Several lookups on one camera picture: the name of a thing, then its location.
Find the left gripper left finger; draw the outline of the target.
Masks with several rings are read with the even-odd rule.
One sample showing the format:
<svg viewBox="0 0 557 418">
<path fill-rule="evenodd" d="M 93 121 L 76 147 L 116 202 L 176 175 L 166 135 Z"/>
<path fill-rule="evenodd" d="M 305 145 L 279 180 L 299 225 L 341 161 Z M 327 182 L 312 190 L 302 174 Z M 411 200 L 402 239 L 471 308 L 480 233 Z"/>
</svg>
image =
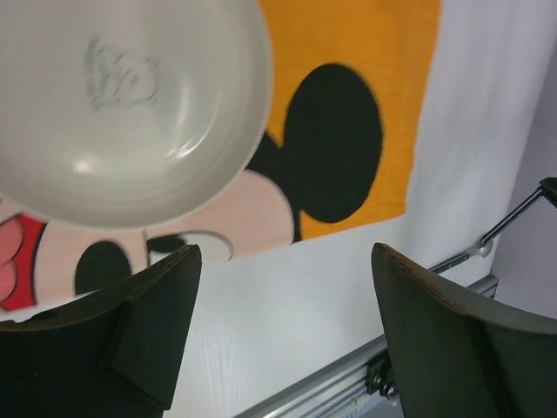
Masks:
<svg viewBox="0 0 557 418">
<path fill-rule="evenodd" d="M 160 417 L 170 409 L 198 294 L 188 245 L 140 273 L 1 324 L 4 417 Z"/>
</svg>

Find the orange Mickey Mouse placemat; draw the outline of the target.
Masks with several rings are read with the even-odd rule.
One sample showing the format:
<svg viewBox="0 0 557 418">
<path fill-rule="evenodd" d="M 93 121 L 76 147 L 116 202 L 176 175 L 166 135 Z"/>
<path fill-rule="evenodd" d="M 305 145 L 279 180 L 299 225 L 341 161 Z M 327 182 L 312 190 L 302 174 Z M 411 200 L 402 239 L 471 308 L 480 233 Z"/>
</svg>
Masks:
<svg viewBox="0 0 557 418">
<path fill-rule="evenodd" d="M 275 86 L 248 166 L 202 210 L 137 233 L 1 207 L 1 308 L 89 293 L 187 244 L 226 261 L 406 211 L 438 1 L 264 1 Z"/>
</svg>

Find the white round plate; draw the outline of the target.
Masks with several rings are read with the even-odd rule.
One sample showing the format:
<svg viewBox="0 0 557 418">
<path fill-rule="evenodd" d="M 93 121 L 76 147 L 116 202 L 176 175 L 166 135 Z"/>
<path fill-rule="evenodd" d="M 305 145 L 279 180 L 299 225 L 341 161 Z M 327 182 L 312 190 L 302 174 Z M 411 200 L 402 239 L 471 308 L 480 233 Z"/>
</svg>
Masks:
<svg viewBox="0 0 557 418">
<path fill-rule="evenodd" d="M 246 168 L 272 82 L 257 1 L 4 1 L 1 196 L 90 228 L 182 218 Z"/>
</svg>

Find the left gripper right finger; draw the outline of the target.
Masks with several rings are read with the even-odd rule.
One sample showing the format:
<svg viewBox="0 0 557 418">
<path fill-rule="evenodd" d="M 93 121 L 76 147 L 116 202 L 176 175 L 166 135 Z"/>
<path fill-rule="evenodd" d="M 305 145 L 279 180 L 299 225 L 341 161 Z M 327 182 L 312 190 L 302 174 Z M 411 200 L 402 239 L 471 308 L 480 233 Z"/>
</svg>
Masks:
<svg viewBox="0 0 557 418">
<path fill-rule="evenodd" d="M 377 243 L 372 277 L 406 417 L 554 417 L 556 321 Z"/>
</svg>

